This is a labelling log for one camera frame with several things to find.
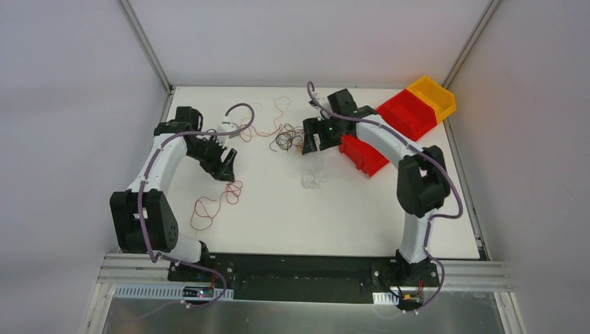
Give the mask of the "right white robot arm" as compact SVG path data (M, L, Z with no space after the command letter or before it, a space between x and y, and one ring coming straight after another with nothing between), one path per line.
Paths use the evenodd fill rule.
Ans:
M303 121L303 154L338 146L344 135L350 135L396 167L397 200L405 220L394 273L400 283L414 284L431 262L426 251L429 223L455 190L442 150L436 145L418 145L393 129L372 107L357 106L347 89L328 96L329 108L318 100L312 82L308 82L307 92L310 105L318 110L319 116Z

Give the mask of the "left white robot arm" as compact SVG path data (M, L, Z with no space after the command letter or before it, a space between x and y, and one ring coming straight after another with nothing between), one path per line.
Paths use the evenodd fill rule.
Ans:
M203 115L190 106L177 108L175 117L154 129L150 157L138 177L109 199L120 250L127 253L165 255L186 261L185 271L195 281L211 276L206 245L180 232L166 195L180 162L196 160L215 180L233 182L237 151L228 148L238 126L228 116L216 129L203 130Z

